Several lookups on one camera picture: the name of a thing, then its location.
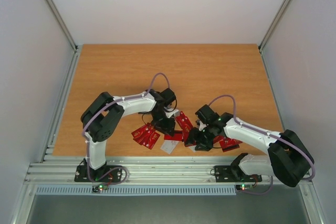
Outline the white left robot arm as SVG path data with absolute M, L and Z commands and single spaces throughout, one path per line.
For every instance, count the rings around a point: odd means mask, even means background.
M 123 117 L 138 113 L 150 114 L 151 125 L 156 131 L 173 136 L 177 109 L 170 109 L 169 106 L 174 101 L 176 96 L 170 88 L 162 92 L 150 89 L 126 97 L 101 93 L 81 116 L 82 136 L 87 146 L 85 162 L 88 179 L 95 182 L 107 176 L 107 139 Z

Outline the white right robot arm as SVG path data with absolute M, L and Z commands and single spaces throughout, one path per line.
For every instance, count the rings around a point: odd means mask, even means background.
M 214 139 L 223 137 L 241 141 L 264 153 L 261 157 L 248 153 L 238 155 L 229 166 L 228 173 L 233 181 L 266 175 L 296 187 L 301 180 L 307 179 L 307 172 L 315 175 L 314 159 L 295 132 L 265 130 L 227 112 L 218 115 L 208 105 L 195 114 L 198 126 L 189 131 L 186 139 L 188 144 L 195 144 L 195 150 L 210 151 Z

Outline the red card magnetic stripe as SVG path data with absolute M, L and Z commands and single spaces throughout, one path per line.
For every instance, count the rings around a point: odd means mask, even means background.
M 169 140 L 169 141 L 183 141 L 183 133 L 181 131 L 176 131 L 174 132 L 173 135 L 164 135 L 164 140 Z

